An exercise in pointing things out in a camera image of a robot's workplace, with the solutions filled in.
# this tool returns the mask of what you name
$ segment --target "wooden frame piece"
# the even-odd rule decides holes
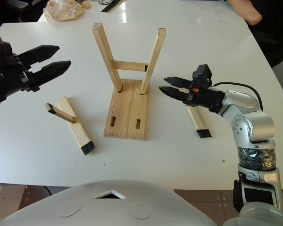
[[[148,69],[142,81],[141,94],[143,95],[146,94],[148,90],[150,79],[154,71],[154,67],[156,65],[162,44],[164,43],[165,36],[166,36],[166,29],[160,27],[157,31],[156,39],[154,42],[153,50],[152,50],[149,65],[148,65]]]
[[[209,132],[209,129],[207,128],[202,116],[199,113],[198,106],[192,107],[192,106],[186,106],[186,109],[188,111],[189,117],[191,118],[194,128],[197,131],[200,138],[207,138],[212,137],[211,133]]]
[[[114,60],[103,25],[95,23],[92,32],[114,85],[104,136],[145,140],[149,83],[166,29],[158,29],[148,64]],[[146,73],[143,80],[120,79],[117,69]]]
[[[75,114],[75,111],[70,105],[68,98],[66,96],[61,97],[59,100],[57,100],[57,104],[60,109],[48,103],[45,104],[45,107],[48,112],[68,122],[68,125],[73,132],[81,150],[85,155],[88,154],[95,148],[94,143],[91,141],[90,136],[83,127],[80,119]]]

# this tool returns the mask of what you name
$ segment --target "triangular opening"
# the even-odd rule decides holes
[[[114,194],[107,194],[107,195],[105,195],[105,196],[103,196],[103,197],[100,197],[100,198],[98,198],[98,199],[119,199],[119,197],[117,197],[117,196],[114,195]]]
[[[93,197],[93,199],[125,199],[125,198],[126,197],[123,194],[120,194],[119,192],[114,190],[106,191]]]

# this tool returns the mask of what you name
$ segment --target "table surface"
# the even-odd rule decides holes
[[[147,140],[133,141],[102,136],[113,85],[92,34],[94,22],[102,21],[0,28],[2,39],[18,54],[44,44],[60,46],[33,71],[53,61],[72,61],[65,74],[38,92],[17,92],[0,105],[0,183],[75,186],[104,179],[138,179],[176,189],[232,189],[238,157],[228,122],[201,109],[213,138],[200,139],[184,105],[158,89],[167,85],[163,78],[191,79],[198,65],[208,64],[214,83],[247,83],[260,93],[265,112],[277,127],[277,166],[283,188],[283,90],[247,26],[220,21],[104,23],[114,58],[133,62],[147,62],[157,28],[167,29],[150,83]],[[131,79],[144,76],[122,70],[119,74]],[[251,93],[240,87],[220,88]],[[46,102],[56,105],[63,95],[70,97],[96,145],[87,156],[68,124],[44,107]]]
[[[181,23],[209,24],[212,21],[246,26],[229,3],[205,0],[121,0],[109,12],[101,12],[106,6],[90,1],[91,8],[76,19],[84,22],[116,23]],[[44,14],[39,22],[47,22]]]

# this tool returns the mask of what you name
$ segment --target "person's arm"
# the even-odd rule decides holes
[[[228,0],[235,13],[250,25],[256,25],[262,20],[262,15],[254,8],[250,0]]]

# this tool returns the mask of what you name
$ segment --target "black rubber foot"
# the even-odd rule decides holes
[[[85,144],[83,147],[81,147],[81,150],[83,151],[84,155],[88,154],[90,151],[92,151],[95,148],[92,141]]]
[[[212,137],[208,129],[198,129],[197,132],[200,138]]]

